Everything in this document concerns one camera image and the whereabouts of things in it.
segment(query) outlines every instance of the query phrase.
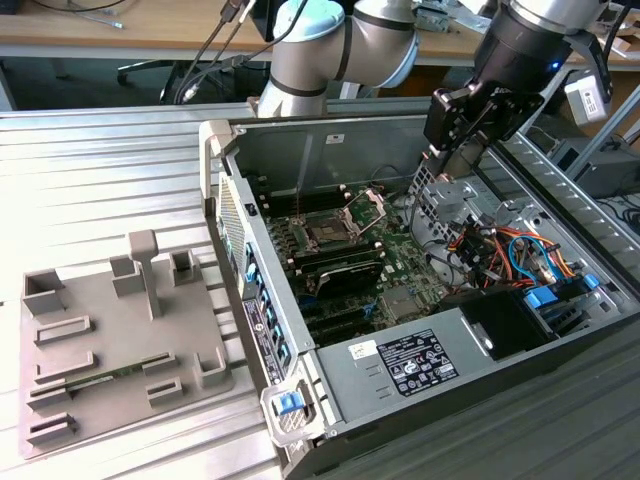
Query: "blue wire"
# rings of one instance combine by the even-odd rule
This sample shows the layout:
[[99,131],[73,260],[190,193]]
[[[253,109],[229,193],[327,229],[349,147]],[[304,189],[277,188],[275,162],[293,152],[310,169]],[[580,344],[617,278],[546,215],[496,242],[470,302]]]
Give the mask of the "blue wire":
[[547,253],[547,250],[546,250],[546,248],[544,248],[542,243],[540,243],[540,241],[538,241],[537,239],[535,239],[533,237],[530,237],[528,235],[521,235],[519,237],[516,237],[513,240],[511,240],[511,243],[509,244],[509,261],[513,265],[513,268],[515,268],[517,271],[519,271],[523,275],[526,275],[527,277],[529,277],[531,280],[533,280],[534,285],[538,286],[538,280],[536,279],[536,277],[533,276],[527,270],[524,270],[523,268],[520,268],[520,266],[518,265],[518,263],[515,260],[514,247],[515,247],[516,240],[518,240],[519,238],[529,240],[531,243],[533,243],[536,247],[538,247],[540,249],[540,251],[544,255],[544,259],[547,262],[547,265],[549,266],[549,269],[551,270],[551,273],[553,273],[553,275],[557,279],[561,280],[561,279],[566,278],[564,276],[564,274],[560,271],[560,269],[557,268],[555,265],[553,265],[553,262],[551,262],[551,258],[549,257],[549,254]]

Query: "wire bundle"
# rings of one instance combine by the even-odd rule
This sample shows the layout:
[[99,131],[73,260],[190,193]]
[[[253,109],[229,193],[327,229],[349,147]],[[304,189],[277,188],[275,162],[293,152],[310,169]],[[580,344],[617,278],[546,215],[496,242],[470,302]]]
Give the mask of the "wire bundle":
[[197,92],[198,88],[200,87],[200,84],[203,82],[204,78],[207,75],[209,75],[209,74],[211,74],[213,72],[219,71],[219,70],[224,70],[226,68],[233,69],[233,68],[244,67],[244,66],[246,66],[247,63],[249,63],[251,60],[256,58],[258,55],[260,55],[261,53],[266,52],[269,48],[271,48],[274,45],[280,43],[294,29],[294,27],[298,23],[298,19],[302,15],[302,11],[304,10],[304,7],[307,5],[308,1],[309,0],[302,0],[302,2],[300,3],[300,6],[298,7],[298,10],[296,11],[296,14],[294,15],[293,19],[291,20],[291,24],[289,25],[287,30],[282,35],[280,35],[278,38],[273,39],[271,42],[267,43],[264,47],[262,47],[257,52],[252,53],[251,55],[238,55],[237,57],[233,57],[233,59],[231,59],[231,61],[228,63],[228,66],[217,64],[217,62],[220,59],[220,57],[222,56],[222,54],[224,53],[224,51],[227,49],[227,47],[231,43],[231,40],[235,37],[236,33],[238,33],[238,30],[240,30],[240,27],[242,26],[242,23],[244,22],[244,19],[246,18],[246,15],[248,14],[249,10],[251,8],[253,8],[253,5],[255,5],[255,0],[253,2],[249,2],[249,5],[247,5],[247,7],[246,7],[246,9],[245,9],[240,21],[233,27],[233,30],[231,30],[231,33],[227,37],[227,40],[224,42],[224,45],[218,51],[218,53],[216,53],[216,56],[214,57],[214,59],[201,72],[199,72],[198,74],[193,75],[191,78],[189,78],[191,72],[195,68],[195,65],[200,60],[200,57],[202,57],[204,52],[209,48],[209,46],[213,42],[213,39],[219,33],[219,30],[221,28],[221,25],[219,24],[216,27],[216,29],[212,32],[211,36],[202,45],[202,47],[200,48],[200,51],[198,52],[198,55],[196,55],[196,58],[191,63],[187,74],[184,76],[184,78],[182,79],[182,82],[180,83],[180,86],[176,90],[176,93],[175,93],[175,96],[174,96],[174,99],[173,99],[173,103],[176,104],[176,105],[180,105],[182,103],[185,103],[185,102],[189,101],[191,98],[193,98],[193,96]]
[[[482,229],[492,229],[494,230],[494,234],[490,239],[485,236],[479,237],[477,230]],[[557,280],[566,280],[575,276],[562,257],[559,247],[551,240],[534,232],[522,232],[510,227],[467,226],[460,236],[448,245],[448,251],[453,254],[459,253],[461,249],[466,249],[467,247],[463,245],[463,242],[465,238],[468,237],[475,237],[476,242],[478,238],[483,238],[484,244],[493,246],[492,254],[487,256],[486,253],[484,253],[484,259],[480,258],[475,267],[472,268],[476,271],[476,284],[478,283],[478,275],[484,276],[484,288],[489,287],[491,284],[499,283],[510,284],[518,288],[537,286],[540,283],[544,283],[544,279],[539,279],[534,273],[524,267],[527,258],[533,260],[530,251],[531,248],[535,248],[541,253],[549,271],[551,271]],[[519,244],[522,244],[523,248],[516,248]],[[519,278],[516,278],[516,272],[520,274]]]

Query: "metal bracket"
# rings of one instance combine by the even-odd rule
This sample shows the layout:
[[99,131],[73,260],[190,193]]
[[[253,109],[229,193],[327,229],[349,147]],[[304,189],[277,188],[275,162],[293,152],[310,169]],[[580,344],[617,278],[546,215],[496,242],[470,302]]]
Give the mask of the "metal bracket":
[[[369,225],[364,228],[360,228],[360,226],[353,221],[353,215],[351,214],[351,210],[349,207],[354,204],[360,197],[366,195],[369,198],[371,203],[374,203],[376,206],[376,210],[378,211],[378,217],[374,218]],[[370,188],[360,192],[356,197],[351,200],[346,207],[342,209],[342,220],[350,232],[353,232],[356,237],[361,236],[364,232],[373,227],[376,223],[382,220],[387,215],[386,210],[384,209],[384,203],[382,202],[382,198],[377,193],[374,193]]]

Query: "motherboard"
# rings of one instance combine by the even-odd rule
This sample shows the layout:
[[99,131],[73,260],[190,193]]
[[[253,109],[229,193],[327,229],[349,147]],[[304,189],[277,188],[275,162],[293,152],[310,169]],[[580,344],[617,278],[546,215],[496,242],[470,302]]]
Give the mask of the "motherboard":
[[321,346],[427,316],[448,293],[409,233],[406,210],[375,188],[272,199],[269,207],[267,230]]

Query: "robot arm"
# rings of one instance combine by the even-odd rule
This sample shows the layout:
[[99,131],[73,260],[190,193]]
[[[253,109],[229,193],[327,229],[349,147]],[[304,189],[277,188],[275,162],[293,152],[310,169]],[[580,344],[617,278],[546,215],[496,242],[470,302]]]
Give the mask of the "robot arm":
[[[291,25],[301,0],[278,10],[274,36]],[[259,117],[322,115],[330,80],[394,87],[418,51],[411,0],[360,0],[354,14],[327,0],[308,0],[293,30],[273,50]]]
[[431,144],[432,169],[444,171],[472,138],[476,147],[463,157],[468,164],[492,142],[510,138],[540,108],[540,92],[572,50],[592,67],[569,79],[567,94],[574,116],[578,123],[605,118],[611,79],[598,40],[586,29],[607,4],[608,0],[504,1],[476,51],[472,80],[462,90],[442,89],[433,95],[424,130]]

